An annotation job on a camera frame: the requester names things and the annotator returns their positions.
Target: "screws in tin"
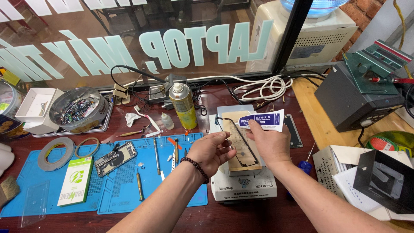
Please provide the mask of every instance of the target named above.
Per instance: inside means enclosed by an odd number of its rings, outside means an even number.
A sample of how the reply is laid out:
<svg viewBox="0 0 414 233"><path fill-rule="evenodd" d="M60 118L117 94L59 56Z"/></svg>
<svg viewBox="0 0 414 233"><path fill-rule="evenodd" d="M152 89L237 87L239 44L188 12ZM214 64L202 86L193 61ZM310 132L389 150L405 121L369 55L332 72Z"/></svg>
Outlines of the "screws in tin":
<svg viewBox="0 0 414 233"><path fill-rule="evenodd" d="M82 120L96 108L97 100L99 98L87 97L72 102L64 109L60 120L61 124L70 124Z"/></svg>

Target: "red brick wall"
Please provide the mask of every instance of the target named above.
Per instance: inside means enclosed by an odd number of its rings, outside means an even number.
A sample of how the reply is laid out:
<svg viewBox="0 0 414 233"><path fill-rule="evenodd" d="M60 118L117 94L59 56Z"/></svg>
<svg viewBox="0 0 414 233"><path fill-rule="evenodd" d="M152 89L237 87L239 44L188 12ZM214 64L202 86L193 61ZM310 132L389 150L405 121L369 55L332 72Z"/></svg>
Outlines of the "red brick wall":
<svg viewBox="0 0 414 233"><path fill-rule="evenodd" d="M340 8L356 23L358 29L333 61L342 60L342 54L355 43L386 0L350 0Z"/></svg>

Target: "small plastic bottle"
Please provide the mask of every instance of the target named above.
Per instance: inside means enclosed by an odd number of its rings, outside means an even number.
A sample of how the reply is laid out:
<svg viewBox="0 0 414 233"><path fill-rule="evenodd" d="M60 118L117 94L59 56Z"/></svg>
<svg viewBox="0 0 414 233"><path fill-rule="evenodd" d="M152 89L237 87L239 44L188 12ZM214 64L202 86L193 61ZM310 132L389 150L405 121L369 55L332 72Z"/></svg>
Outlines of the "small plastic bottle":
<svg viewBox="0 0 414 233"><path fill-rule="evenodd" d="M162 113L161 121L165 125L165 128L167 128L168 130L174 128L174 122L173 120L171 120L171 117L169 115Z"/></svg>

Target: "human hand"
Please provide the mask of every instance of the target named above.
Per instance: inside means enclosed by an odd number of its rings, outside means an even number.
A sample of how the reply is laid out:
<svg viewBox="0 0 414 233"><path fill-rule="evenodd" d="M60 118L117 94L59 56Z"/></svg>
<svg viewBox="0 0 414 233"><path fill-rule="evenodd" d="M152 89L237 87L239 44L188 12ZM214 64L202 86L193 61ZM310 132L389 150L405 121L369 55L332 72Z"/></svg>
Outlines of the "human hand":
<svg viewBox="0 0 414 233"><path fill-rule="evenodd" d="M266 164L292 162L289 155L290 132L285 124L282 132L264 131L255 120L249 120L249 126L252 132L247 133L247 137L256 142L259 154Z"/></svg>
<svg viewBox="0 0 414 233"><path fill-rule="evenodd" d="M204 173L212 177L219 166L229 161L236 155L236 150L232 149L226 138L229 132L211 133L193 143L187 157L198 162Z"/></svg>

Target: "yellow cable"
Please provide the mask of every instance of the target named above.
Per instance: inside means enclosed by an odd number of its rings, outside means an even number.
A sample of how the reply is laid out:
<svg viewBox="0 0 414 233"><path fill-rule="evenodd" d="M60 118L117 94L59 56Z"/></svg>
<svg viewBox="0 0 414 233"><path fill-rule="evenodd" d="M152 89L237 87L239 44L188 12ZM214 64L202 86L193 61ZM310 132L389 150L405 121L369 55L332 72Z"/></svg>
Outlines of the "yellow cable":
<svg viewBox="0 0 414 233"><path fill-rule="evenodd" d="M401 19L401 24L402 24L402 35L401 35L401 41L400 41L400 45L398 46L398 49L399 49L399 50L401 50L402 45L404 44L404 37L405 37L405 31L406 31L406 28L405 28L405 21L404 21L404 16L403 16L403 15L402 15L402 13L401 13L401 9L400 9L400 7L399 7L399 6L398 6L398 4L397 4L397 0L394 0L394 1L393 1L393 5L394 5L395 9L397 10L398 16L400 17L400 19ZM410 72L410 70L408 69L408 67L407 67L407 66L404 66L404 69L405 69L405 71L407 72L408 77L409 77L410 79L413 79L413 77L411 76L411 72Z"/></svg>

